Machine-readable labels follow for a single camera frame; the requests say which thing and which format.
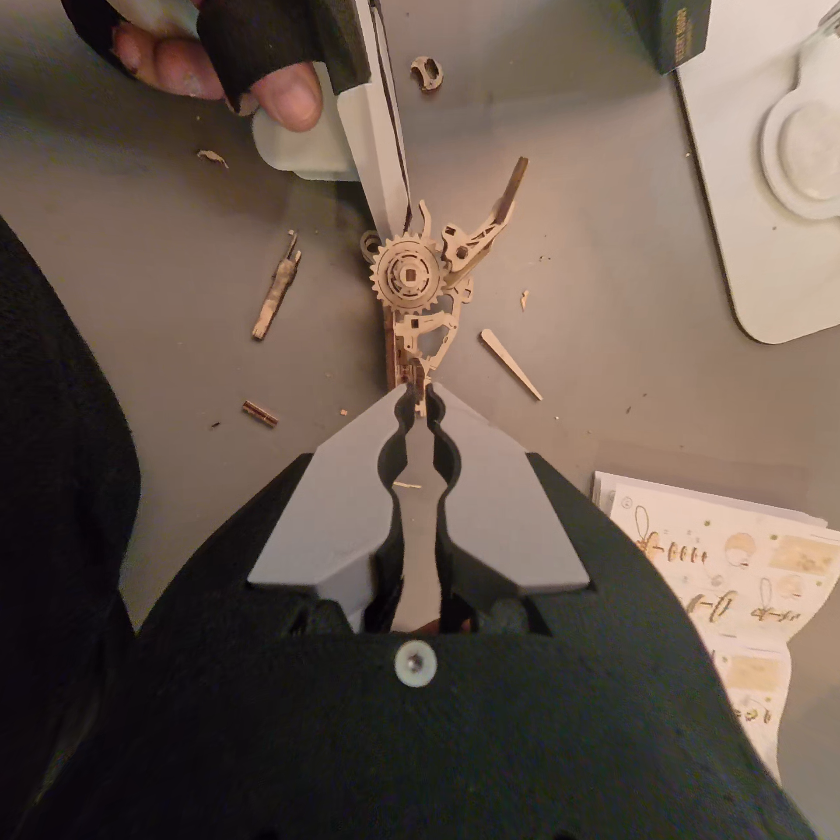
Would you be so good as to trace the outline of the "person's black clothing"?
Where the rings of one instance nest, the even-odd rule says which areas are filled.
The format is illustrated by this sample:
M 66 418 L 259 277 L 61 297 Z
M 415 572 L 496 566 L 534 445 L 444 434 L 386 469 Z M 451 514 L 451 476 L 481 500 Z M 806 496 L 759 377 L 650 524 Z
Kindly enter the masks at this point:
M 140 502 L 121 406 L 1 222 L 1 830 L 16 834 L 133 640 L 119 577 Z

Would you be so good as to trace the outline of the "long notched wooden strip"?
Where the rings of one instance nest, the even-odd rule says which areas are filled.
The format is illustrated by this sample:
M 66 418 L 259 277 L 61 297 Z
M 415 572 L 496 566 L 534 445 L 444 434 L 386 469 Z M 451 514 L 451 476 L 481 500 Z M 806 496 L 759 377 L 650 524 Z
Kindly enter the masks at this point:
M 518 362 L 516 362 L 509 351 L 499 341 L 491 329 L 483 329 L 479 333 L 479 340 L 492 352 L 499 362 L 521 383 L 521 385 L 539 402 L 543 397 L 529 377 L 525 374 Z

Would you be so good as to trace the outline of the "person's left hand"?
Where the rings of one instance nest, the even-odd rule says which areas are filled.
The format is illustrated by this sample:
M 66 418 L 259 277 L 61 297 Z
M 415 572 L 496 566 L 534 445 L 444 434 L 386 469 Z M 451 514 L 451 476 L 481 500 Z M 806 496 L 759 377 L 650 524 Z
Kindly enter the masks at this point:
M 312 129 L 322 113 L 322 90 L 313 65 L 288 66 L 257 80 L 239 105 L 227 100 L 205 49 L 194 40 L 156 38 L 130 23 L 112 31 L 112 53 L 136 80 L 176 96 L 222 101 L 238 116 L 262 110 L 292 132 Z

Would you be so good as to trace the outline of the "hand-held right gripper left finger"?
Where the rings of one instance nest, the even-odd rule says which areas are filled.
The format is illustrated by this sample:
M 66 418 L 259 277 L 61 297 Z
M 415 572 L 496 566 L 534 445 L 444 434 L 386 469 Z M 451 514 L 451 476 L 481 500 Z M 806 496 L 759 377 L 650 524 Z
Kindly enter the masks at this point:
M 399 385 L 312 455 L 248 582 L 339 604 L 355 632 L 388 632 L 403 593 L 394 481 L 407 465 L 414 388 Z

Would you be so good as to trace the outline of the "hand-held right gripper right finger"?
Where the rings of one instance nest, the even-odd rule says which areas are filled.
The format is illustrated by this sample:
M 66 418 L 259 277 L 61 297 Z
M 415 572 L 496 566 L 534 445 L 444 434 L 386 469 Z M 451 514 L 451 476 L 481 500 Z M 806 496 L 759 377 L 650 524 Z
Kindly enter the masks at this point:
M 488 613 L 501 600 L 586 588 L 591 578 L 526 450 L 441 385 L 427 388 L 442 602 Z

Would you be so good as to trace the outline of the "open instruction booklet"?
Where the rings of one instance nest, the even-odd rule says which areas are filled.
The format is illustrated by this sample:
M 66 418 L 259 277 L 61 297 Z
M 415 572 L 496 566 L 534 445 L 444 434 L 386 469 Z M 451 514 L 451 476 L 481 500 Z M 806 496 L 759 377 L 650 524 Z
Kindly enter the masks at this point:
M 596 471 L 592 500 L 662 575 L 778 780 L 790 641 L 838 581 L 839 533 L 799 511 Z

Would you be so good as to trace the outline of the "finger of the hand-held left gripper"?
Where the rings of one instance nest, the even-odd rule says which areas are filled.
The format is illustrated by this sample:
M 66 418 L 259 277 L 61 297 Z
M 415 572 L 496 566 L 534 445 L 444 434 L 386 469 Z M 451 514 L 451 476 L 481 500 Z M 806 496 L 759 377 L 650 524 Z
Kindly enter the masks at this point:
M 339 117 L 380 239 L 408 227 L 408 176 L 403 129 L 382 11 L 377 2 L 353 1 L 370 79 L 341 92 Z
M 392 126 L 393 139 L 395 143 L 395 153 L 402 178 L 403 191 L 405 193 L 406 209 L 405 213 L 403 214 L 403 222 L 405 224 L 410 224 L 413 220 L 413 210 L 411 201 L 411 190 L 406 169 L 403 127 L 400 118 L 398 101 L 396 97 L 396 85 L 392 67 L 392 58 L 385 30 L 385 21 L 381 1 L 377 2 L 377 54 L 380 61 L 381 76 L 385 94 L 385 103 L 389 114 L 389 120 L 391 121 Z

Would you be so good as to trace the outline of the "dark model kit box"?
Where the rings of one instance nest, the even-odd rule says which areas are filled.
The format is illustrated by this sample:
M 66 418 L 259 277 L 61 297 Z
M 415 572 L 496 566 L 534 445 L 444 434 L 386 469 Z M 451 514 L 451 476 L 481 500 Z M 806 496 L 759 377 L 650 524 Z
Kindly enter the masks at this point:
M 711 1 L 622 1 L 622 5 L 661 76 L 705 50 Z

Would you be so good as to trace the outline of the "pointed dark wooden stick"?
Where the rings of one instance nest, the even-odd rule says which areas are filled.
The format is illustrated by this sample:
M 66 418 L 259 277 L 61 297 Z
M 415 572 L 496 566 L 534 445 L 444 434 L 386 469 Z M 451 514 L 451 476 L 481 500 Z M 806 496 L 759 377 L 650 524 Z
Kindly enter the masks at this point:
M 272 278 L 268 292 L 261 305 L 259 315 L 251 336 L 254 340 L 262 341 L 270 328 L 277 310 L 284 300 L 291 283 L 294 281 L 301 260 L 301 251 L 298 249 L 298 232 L 288 230 L 289 243 L 285 255 L 280 259 Z

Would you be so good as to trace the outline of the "wooden book stand white base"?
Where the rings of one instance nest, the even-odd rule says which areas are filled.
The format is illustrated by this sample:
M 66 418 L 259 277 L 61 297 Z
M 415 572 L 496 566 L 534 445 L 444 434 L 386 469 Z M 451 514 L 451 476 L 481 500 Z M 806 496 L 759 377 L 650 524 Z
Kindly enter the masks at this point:
M 752 339 L 839 322 L 838 2 L 713 2 L 678 70 L 723 272 Z

